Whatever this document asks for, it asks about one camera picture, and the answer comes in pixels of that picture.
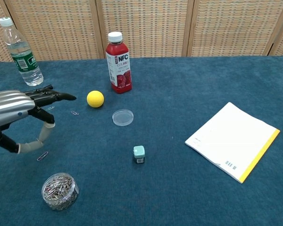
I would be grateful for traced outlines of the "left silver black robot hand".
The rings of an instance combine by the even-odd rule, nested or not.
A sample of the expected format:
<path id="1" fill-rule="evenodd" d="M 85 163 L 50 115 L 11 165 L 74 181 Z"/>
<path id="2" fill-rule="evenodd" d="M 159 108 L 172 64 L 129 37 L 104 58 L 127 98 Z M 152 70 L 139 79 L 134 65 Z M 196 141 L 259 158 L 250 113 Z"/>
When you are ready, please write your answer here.
<path id="1" fill-rule="evenodd" d="M 5 90 L 0 91 L 0 147 L 11 153 L 28 153 L 40 149 L 44 141 L 55 127 L 54 115 L 42 109 L 56 101 L 74 101 L 76 97 L 55 91 L 52 85 L 30 91 Z M 36 140 L 29 143 L 17 143 L 3 133 L 11 123 L 32 116 L 43 121 L 43 126 Z"/>

